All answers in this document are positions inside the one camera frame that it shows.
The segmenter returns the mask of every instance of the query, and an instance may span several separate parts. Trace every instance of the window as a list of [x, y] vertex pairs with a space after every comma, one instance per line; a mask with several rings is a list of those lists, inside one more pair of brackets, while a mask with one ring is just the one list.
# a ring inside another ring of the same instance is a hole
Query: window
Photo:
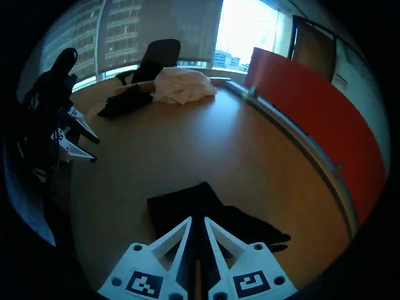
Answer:
[[224, 0], [213, 69], [247, 72], [253, 48], [272, 51], [278, 11], [260, 0]]
[[73, 47], [78, 59], [72, 68], [79, 79], [95, 73], [95, 29], [102, 0], [83, 1], [73, 6], [49, 30], [40, 58], [41, 72], [48, 71], [60, 52]]
[[180, 41], [184, 66], [204, 68], [214, 58], [222, 3], [81, 0], [47, 32], [40, 71], [49, 70], [63, 49], [73, 47], [78, 59], [72, 72], [78, 80], [100, 78], [104, 72], [139, 64], [147, 46], [161, 39]]

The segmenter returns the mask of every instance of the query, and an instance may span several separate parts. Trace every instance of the building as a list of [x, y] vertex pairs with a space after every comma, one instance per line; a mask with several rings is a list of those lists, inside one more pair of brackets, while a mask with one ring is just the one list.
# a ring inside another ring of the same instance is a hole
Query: building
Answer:
[[240, 60], [241, 59], [239, 57], [232, 57], [232, 55], [228, 52], [215, 50], [212, 66], [215, 68], [239, 70]]
[[102, 14], [102, 0], [77, 3], [47, 33], [41, 55], [41, 71], [49, 70], [61, 51], [72, 47], [77, 50], [78, 58], [71, 72], [80, 80], [93, 76], [95, 35], [96, 30], [102, 28], [106, 32], [98, 34], [97, 51], [101, 52], [97, 55], [98, 72], [140, 60], [141, 57], [137, 55], [137, 37], [142, 6], [138, 2], [112, 0], [109, 9], [104, 9]]
[[242, 72], [247, 72], [249, 70], [249, 64], [248, 63], [242, 63], [239, 65], [239, 71]]

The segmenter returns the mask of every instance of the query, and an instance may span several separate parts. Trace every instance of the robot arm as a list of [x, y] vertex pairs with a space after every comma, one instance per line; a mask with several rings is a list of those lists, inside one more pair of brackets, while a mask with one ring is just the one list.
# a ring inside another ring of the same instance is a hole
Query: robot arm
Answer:
[[[246, 244], [208, 217], [203, 220], [209, 255], [202, 254], [201, 289], [210, 300], [283, 300], [296, 293], [284, 270], [264, 243]], [[117, 299], [194, 299], [195, 257], [191, 251], [192, 217], [149, 246], [132, 244], [98, 293]], [[179, 248], [169, 270], [160, 259], [177, 242]], [[219, 247], [234, 258], [229, 268]]]

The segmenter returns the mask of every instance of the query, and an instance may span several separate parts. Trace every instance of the white wall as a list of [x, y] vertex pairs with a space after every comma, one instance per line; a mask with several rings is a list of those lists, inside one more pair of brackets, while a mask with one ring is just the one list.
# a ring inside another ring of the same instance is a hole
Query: white wall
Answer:
[[332, 84], [341, 91], [360, 112], [374, 135], [382, 155], [386, 177], [391, 163], [391, 139], [385, 106], [380, 93], [347, 61], [343, 43], [338, 40], [336, 66]]
[[316, 22], [333, 31], [348, 42], [359, 54], [363, 55], [361, 48], [357, 45], [346, 28], [333, 15], [331, 15], [323, 5], [319, 4], [317, 0], [290, 0], [305, 14], [305, 16], [288, 0], [281, 1], [285, 6], [291, 8], [291, 12], [294, 15]]

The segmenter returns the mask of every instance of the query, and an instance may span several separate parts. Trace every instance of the office chair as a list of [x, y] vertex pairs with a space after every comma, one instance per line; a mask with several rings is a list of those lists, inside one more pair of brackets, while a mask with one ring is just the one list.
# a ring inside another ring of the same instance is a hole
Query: office chair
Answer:
[[160, 39], [152, 41], [144, 53], [140, 66], [137, 70], [129, 70], [117, 74], [123, 86], [127, 85], [126, 78], [133, 74], [131, 84], [152, 81], [164, 67], [175, 67], [177, 65], [181, 42], [177, 39]]

